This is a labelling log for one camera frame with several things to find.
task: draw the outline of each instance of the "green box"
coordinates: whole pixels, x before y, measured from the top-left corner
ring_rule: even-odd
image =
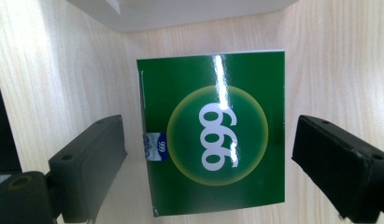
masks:
[[[284,58],[137,61],[154,216],[284,202]]]

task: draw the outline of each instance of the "blue label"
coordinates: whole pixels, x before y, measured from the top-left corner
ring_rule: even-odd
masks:
[[[162,157],[162,161],[166,161],[168,159],[166,133],[160,133],[159,139],[157,140],[157,149],[159,151],[160,156]]]

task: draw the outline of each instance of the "light wood table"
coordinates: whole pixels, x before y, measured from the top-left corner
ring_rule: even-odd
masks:
[[[135,60],[260,49],[286,52],[286,202],[153,218]],[[291,160],[296,122],[328,119],[384,150],[384,0],[300,0],[126,34],[64,0],[0,0],[0,87],[23,171],[47,172],[47,160],[90,124],[122,114],[129,156],[97,223],[344,223]]]

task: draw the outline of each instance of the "printed number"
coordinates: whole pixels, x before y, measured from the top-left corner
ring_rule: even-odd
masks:
[[[165,142],[159,142],[159,151],[165,152]]]
[[[216,113],[218,117],[214,120],[206,120],[204,115],[207,113]],[[233,112],[233,110],[229,107],[226,109],[220,109],[220,104],[212,103],[205,105],[200,110],[200,123],[205,127],[200,134],[200,142],[206,149],[201,158],[201,162],[208,171],[218,171],[221,169],[225,162],[226,156],[232,159],[233,167],[238,166],[238,159],[235,155],[235,152],[233,152],[232,155],[232,151],[229,148],[221,146],[224,141],[224,135],[228,135],[233,140],[232,147],[237,146],[237,136],[235,136],[235,133],[228,127],[221,125],[221,122],[223,121],[223,113],[230,117],[231,126],[237,124],[237,117],[235,116],[235,112]],[[219,139],[215,142],[207,142],[206,137],[209,134],[215,134],[219,137]],[[219,160],[216,162],[209,162],[206,159],[210,156],[217,156],[219,157]]]

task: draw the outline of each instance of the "wooden surface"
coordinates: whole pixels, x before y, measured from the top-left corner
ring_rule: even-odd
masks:
[[[286,52],[286,202],[153,218],[135,59],[260,49]],[[291,160],[293,138],[307,114],[384,150],[384,0],[300,0],[127,34],[63,0],[0,1],[0,87],[23,171],[47,172],[47,160],[91,123],[123,115],[129,156],[97,223],[348,223]]]

